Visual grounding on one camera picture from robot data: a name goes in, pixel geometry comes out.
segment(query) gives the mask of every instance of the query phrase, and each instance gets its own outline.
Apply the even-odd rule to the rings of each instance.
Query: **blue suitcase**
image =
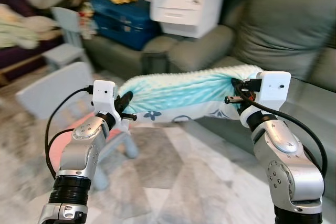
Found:
[[[121,5],[110,0],[90,0],[90,3],[95,11],[93,20],[101,36],[141,50],[160,33],[158,23],[150,19],[150,3],[147,1]]]

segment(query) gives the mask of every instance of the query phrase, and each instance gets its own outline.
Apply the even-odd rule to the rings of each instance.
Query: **white printer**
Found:
[[[151,0],[151,18],[163,32],[201,38],[218,24],[223,0]]]

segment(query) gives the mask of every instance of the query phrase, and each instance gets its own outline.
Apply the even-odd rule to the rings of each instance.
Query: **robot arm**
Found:
[[[88,191],[109,132],[113,127],[128,130],[128,122],[122,118],[136,120],[132,115],[122,113],[131,98],[131,94],[117,98],[114,82],[95,81],[92,102],[96,116],[73,130],[71,141],[62,153],[54,189],[48,204],[43,207],[39,224],[86,222]]]
[[[286,72],[262,72],[247,80],[243,91],[255,91],[255,101],[274,110],[285,102],[290,82]],[[284,121],[249,106],[241,97],[227,97],[240,103],[240,121],[252,130],[254,153],[266,170],[276,224],[322,223],[324,181],[320,170],[305,156],[301,141]]]

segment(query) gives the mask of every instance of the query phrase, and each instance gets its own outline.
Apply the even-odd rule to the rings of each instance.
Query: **gray sofa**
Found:
[[[162,35],[142,52],[104,38],[87,42],[86,47],[93,61],[124,78],[243,63],[290,72],[289,94],[281,110],[310,127],[324,144],[329,159],[325,195],[335,201],[335,8],[336,0],[225,0],[221,23],[201,39]],[[198,122],[253,152],[250,131],[239,121],[202,118]],[[289,125],[320,163],[313,140]]]

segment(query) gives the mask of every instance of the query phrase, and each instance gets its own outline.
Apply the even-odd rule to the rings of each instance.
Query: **white child chair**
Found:
[[[90,65],[81,42],[78,12],[61,7],[53,7],[51,11],[61,27],[65,43],[42,54],[50,70],[63,68],[76,60]]]
[[[16,99],[37,119],[45,120],[50,117],[55,108],[68,95],[91,84],[93,84],[93,79],[89,66],[84,62],[75,62],[19,91],[16,93]],[[57,123],[60,130],[69,127],[74,120],[80,119],[93,111],[90,103],[91,97],[86,92],[76,94],[63,105],[62,113],[57,113],[51,123]],[[71,114],[72,120],[69,120],[68,116],[64,117],[65,114]],[[137,157],[138,149],[129,133],[121,132],[112,138],[99,155],[93,179],[95,189],[104,190],[108,187],[108,177],[99,166],[99,163],[120,144],[125,145],[125,151],[129,158]]]

